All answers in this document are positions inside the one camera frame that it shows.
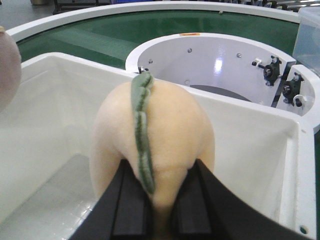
beige plush toy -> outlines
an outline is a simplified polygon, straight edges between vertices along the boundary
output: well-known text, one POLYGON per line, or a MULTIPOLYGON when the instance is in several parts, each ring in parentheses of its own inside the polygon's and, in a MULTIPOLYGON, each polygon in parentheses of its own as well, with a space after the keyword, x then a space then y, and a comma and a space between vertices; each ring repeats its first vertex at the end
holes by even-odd
POLYGON ((21 80, 21 56, 18 46, 0 26, 0 112, 14 98, 21 80))
POLYGON ((116 87, 94 124, 90 174, 97 197, 127 159, 153 207, 153 239, 170 239, 170 213, 188 169, 201 159, 213 170, 212 124, 182 87, 149 72, 116 87))

green plush tail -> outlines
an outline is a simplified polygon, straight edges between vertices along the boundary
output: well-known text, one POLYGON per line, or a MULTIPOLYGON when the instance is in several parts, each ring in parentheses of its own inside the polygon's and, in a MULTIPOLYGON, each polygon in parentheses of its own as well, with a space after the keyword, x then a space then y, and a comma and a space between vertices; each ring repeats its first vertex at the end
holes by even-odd
POLYGON ((143 188, 155 192, 155 180, 147 130, 147 104, 154 78, 148 71, 136 76, 131 83, 131 105, 134 115, 135 143, 138 151, 139 177, 143 188))

white plastic bin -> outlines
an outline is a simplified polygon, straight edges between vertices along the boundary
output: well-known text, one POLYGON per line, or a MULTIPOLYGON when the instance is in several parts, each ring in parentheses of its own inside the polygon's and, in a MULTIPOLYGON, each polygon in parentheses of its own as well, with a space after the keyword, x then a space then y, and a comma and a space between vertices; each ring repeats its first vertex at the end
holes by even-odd
MULTIPOLYGON (((95 115, 134 74, 62 53, 22 66, 17 95, 0 113, 0 239, 67 239, 94 204, 86 179, 95 115)), ((216 176, 256 210, 315 239, 312 126, 290 112, 184 88, 214 127, 216 176)))

green conveyor belt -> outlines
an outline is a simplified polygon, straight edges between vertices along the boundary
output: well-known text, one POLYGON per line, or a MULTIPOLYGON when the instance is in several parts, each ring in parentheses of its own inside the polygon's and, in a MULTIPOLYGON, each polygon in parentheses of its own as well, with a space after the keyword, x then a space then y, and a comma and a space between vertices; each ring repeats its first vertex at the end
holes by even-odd
MULTIPOLYGON (((189 32, 229 34, 256 40, 291 55, 299 25, 261 16, 200 10, 122 13, 82 20, 18 42, 22 61, 62 52, 124 69, 138 45, 165 35, 189 32)), ((320 133, 315 135, 317 232, 320 232, 320 133)))

orange label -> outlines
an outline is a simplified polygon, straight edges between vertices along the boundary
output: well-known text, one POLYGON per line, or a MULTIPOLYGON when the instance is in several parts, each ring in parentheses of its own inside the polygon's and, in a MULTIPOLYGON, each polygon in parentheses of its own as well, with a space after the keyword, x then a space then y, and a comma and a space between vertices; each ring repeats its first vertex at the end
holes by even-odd
POLYGON ((180 33, 180 36, 199 36, 198 32, 190 32, 190 33, 180 33))

